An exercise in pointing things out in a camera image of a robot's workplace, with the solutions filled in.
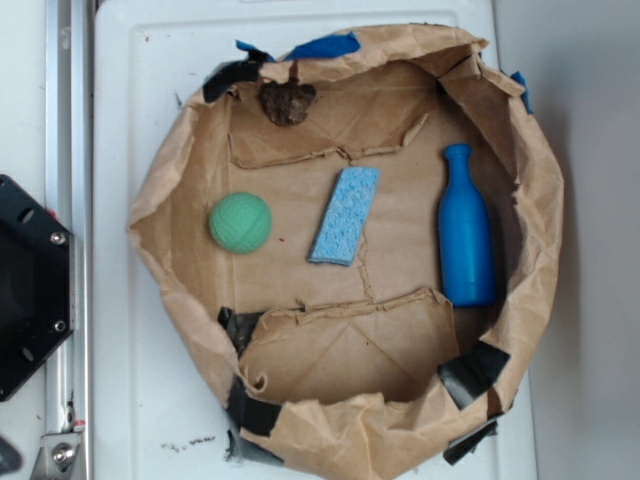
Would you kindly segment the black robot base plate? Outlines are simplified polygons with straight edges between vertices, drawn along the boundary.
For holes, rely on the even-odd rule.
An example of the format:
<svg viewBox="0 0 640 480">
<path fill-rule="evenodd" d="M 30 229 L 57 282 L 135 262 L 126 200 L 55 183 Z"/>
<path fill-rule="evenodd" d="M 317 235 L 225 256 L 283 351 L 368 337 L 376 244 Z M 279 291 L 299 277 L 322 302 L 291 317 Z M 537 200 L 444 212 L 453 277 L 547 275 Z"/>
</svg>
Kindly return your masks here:
<svg viewBox="0 0 640 480">
<path fill-rule="evenodd" d="M 73 235 L 1 176 L 1 400 L 10 400 L 72 331 Z"/>
</svg>

